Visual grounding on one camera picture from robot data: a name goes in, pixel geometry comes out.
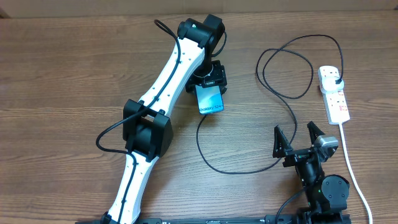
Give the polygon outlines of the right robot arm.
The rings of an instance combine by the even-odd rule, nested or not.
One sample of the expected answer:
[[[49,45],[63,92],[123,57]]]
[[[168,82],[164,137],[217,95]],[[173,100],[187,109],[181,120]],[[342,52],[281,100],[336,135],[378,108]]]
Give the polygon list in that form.
[[[325,175],[322,163],[333,156],[338,148],[334,136],[321,131],[312,121],[307,124],[311,146],[293,149],[282,130],[274,128],[273,157],[283,159],[284,167],[294,167],[303,189],[279,208],[274,216],[267,216],[269,223],[350,223],[344,215],[349,196],[349,182],[340,175]],[[307,207],[298,208],[295,214],[283,215],[282,211],[291,201],[305,194]]]

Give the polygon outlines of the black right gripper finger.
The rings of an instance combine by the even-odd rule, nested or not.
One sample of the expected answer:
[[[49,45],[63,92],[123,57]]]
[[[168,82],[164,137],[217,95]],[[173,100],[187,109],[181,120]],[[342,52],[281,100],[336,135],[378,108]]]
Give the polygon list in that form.
[[[286,157],[293,148],[290,142],[287,140],[283,131],[277,125],[274,128],[274,148],[272,156],[273,158],[283,158]]]
[[[307,128],[308,128],[308,132],[309,132],[310,140],[311,140],[312,144],[315,144],[317,137],[325,135],[325,133],[323,131],[321,131],[320,128],[313,121],[310,121],[307,124]]]

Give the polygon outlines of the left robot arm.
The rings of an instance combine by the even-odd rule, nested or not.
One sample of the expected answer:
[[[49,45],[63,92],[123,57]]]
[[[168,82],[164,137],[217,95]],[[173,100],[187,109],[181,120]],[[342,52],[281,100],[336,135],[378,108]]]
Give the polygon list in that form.
[[[215,57],[218,42],[227,39],[221,18],[207,15],[203,22],[188,18],[173,32],[156,19],[155,25],[170,35],[175,46],[160,75],[139,101],[128,100],[123,119],[102,131],[96,146],[102,151],[101,138],[118,126],[123,127],[126,165],[115,201],[100,223],[135,223],[150,172],[166,153],[174,133],[171,114],[182,91],[197,98],[200,114],[222,111],[222,95],[227,80],[224,66]]]

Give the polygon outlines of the blue Galaxy smartphone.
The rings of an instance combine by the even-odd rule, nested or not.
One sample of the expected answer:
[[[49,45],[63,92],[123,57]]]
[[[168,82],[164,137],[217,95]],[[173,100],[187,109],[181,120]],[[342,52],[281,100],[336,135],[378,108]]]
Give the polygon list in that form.
[[[195,86],[199,113],[202,115],[217,113],[224,110],[224,103],[219,86],[203,88]]]

